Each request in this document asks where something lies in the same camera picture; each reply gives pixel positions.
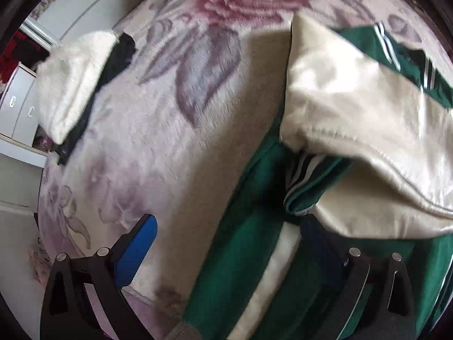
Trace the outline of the white drawer cabinet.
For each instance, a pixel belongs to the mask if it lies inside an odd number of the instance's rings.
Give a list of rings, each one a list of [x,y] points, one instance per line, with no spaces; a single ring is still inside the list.
[[[19,63],[1,98],[1,134],[32,146],[38,129],[36,74]]]

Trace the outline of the black garment with white stripes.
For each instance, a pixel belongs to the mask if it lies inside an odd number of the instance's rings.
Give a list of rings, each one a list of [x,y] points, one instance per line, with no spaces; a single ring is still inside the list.
[[[97,93],[103,88],[103,86],[115,79],[130,65],[135,52],[136,47],[134,39],[132,39],[132,37],[128,34],[123,33],[119,37],[119,42],[113,47],[111,54],[101,72],[94,92],[87,101],[81,117],[79,117],[77,123],[70,130],[64,142],[61,145],[52,146],[52,151],[58,155],[57,165],[66,165],[70,155],[77,145],[77,142],[83,136],[91,116],[92,107]]]

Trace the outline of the green and cream varsity jacket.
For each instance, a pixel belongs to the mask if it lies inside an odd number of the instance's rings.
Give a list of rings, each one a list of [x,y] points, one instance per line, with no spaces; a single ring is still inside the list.
[[[452,301],[452,87],[382,23],[292,21],[286,94],[217,228],[173,339],[311,339],[340,292],[313,252],[397,252],[415,330]]]

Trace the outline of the white fluffy garment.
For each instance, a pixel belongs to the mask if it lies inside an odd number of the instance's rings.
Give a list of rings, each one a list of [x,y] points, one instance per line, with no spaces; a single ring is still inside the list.
[[[119,37],[94,31],[53,47],[37,69],[39,125],[62,144],[81,117]]]

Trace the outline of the white shelf unit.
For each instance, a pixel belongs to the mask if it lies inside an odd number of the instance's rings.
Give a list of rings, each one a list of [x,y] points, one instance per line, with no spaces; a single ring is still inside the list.
[[[46,153],[1,135],[1,203],[38,212]]]

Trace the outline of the floral plush bed blanket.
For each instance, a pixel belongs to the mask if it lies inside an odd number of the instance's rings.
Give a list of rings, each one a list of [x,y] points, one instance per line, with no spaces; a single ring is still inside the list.
[[[333,30],[382,23],[452,87],[435,31],[404,0],[146,0],[121,23],[137,51],[97,93],[66,165],[48,156],[39,226],[51,258],[110,247],[142,215],[157,237],[125,295],[173,339],[220,221],[286,94],[295,15]]]

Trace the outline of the white patterned wardrobe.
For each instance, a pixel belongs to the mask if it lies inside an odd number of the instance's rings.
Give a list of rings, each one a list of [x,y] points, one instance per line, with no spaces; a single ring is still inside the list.
[[[111,30],[143,0],[55,0],[21,30],[43,45],[73,41],[92,31]]]

